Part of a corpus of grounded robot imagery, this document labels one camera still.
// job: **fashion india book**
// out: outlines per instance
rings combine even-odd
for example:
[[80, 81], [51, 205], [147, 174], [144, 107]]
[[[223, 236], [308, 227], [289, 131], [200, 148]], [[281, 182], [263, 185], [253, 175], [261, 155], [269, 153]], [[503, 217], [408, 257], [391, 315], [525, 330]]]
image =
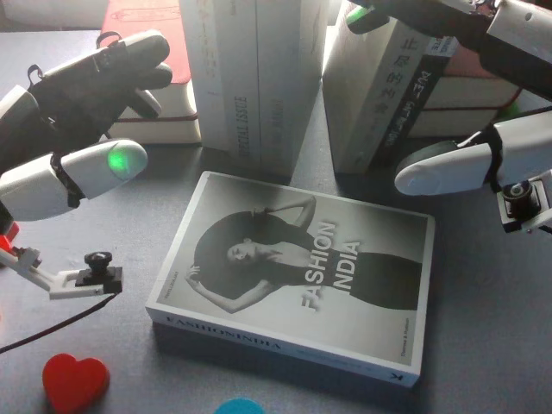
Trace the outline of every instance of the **fashion india book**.
[[147, 312], [412, 386], [434, 232], [423, 214], [204, 172]]

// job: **black and white photograph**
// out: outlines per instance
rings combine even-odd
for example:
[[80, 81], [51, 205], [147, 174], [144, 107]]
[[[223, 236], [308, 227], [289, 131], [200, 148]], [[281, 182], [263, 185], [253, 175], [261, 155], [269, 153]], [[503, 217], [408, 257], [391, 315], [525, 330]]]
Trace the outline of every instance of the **black and white photograph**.
[[428, 217], [213, 173], [190, 208], [159, 304], [411, 364]]

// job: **black dress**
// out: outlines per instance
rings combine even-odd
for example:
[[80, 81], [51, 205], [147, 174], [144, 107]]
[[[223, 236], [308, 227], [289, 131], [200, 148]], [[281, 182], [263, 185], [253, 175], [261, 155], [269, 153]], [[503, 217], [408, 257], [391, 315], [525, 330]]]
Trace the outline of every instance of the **black dress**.
[[[309, 282], [305, 278], [308, 267], [294, 267], [281, 263], [261, 262], [249, 267], [231, 266], [223, 260], [223, 266], [217, 265], [217, 256], [226, 257], [228, 249], [250, 237], [254, 242], [276, 244], [288, 242], [311, 251], [314, 237], [299, 227], [288, 224], [276, 216], [268, 216], [262, 223], [255, 223], [249, 213], [236, 213], [225, 217], [211, 229], [198, 243], [195, 254], [195, 266], [201, 268], [201, 281], [214, 293], [226, 298], [239, 298], [254, 288], [261, 280], [267, 280], [276, 286], [285, 285], [323, 285], [332, 286], [348, 292], [350, 296], [369, 304], [398, 310], [415, 310], [422, 272], [422, 264], [391, 254], [358, 253], [352, 274], [337, 272], [340, 251], [329, 249], [327, 261], [319, 262], [324, 267], [321, 283]], [[230, 233], [239, 235], [229, 237]], [[336, 276], [352, 276], [352, 279]]]

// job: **black cable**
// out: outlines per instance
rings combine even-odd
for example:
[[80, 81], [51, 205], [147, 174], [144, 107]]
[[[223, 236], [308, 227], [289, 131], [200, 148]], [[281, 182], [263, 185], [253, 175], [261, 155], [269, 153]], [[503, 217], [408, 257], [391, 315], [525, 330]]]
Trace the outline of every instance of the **black cable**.
[[43, 336], [50, 335], [56, 330], [60, 330], [61, 328], [65, 328], [65, 326], [70, 325], [71, 323], [75, 323], [78, 320], [82, 319], [83, 317], [87, 317], [90, 314], [99, 311], [102, 309], [109, 301], [113, 300], [117, 296], [117, 293], [114, 295], [111, 295], [101, 301], [98, 304], [95, 304], [91, 308], [85, 310], [84, 312], [80, 312], [78, 315], [75, 315], [74, 317], [70, 317], [69, 319], [66, 319], [65, 321], [58, 323], [57, 325], [54, 325], [51, 328], [44, 329], [42, 332], [39, 332], [37, 334], [34, 334], [32, 336], [29, 336], [25, 339], [21, 339], [20, 341], [11, 343], [10, 345], [7, 345], [5, 347], [0, 348], [0, 354], [3, 354], [4, 352], [8, 352], [11, 349], [22, 347], [23, 345], [27, 345], [28, 343], [32, 341], [36, 341], [37, 339], [41, 339]]
[[549, 233], [552, 235], [552, 228], [550, 228], [549, 226], [541, 226], [539, 227], [539, 230], [545, 231], [546, 233]]

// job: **robotic arm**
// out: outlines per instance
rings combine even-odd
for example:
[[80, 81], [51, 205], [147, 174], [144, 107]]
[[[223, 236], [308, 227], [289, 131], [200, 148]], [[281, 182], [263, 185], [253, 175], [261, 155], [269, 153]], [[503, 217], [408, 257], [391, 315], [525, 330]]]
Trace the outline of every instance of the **robotic arm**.
[[[171, 83], [161, 63], [169, 54], [155, 30], [112, 42], [43, 73], [28, 90], [16, 86], [0, 101], [0, 229], [78, 208], [135, 177], [146, 151], [130, 140], [99, 139], [128, 107], [155, 118], [160, 105], [148, 89]], [[109, 252], [85, 256], [90, 269], [51, 274], [39, 268], [40, 252], [13, 248], [0, 237], [0, 264], [49, 292], [51, 299], [119, 293], [122, 269], [108, 267]]]
[[[356, 30], [389, 16], [431, 35], [455, 36], [481, 65], [552, 100], [552, 12], [519, 0], [354, 0], [366, 12]], [[485, 6], [490, 12], [479, 10]], [[506, 232], [546, 227], [552, 166], [552, 108], [493, 123], [462, 143], [440, 142], [411, 154], [395, 186], [406, 195], [436, 195], [490, 184]]]

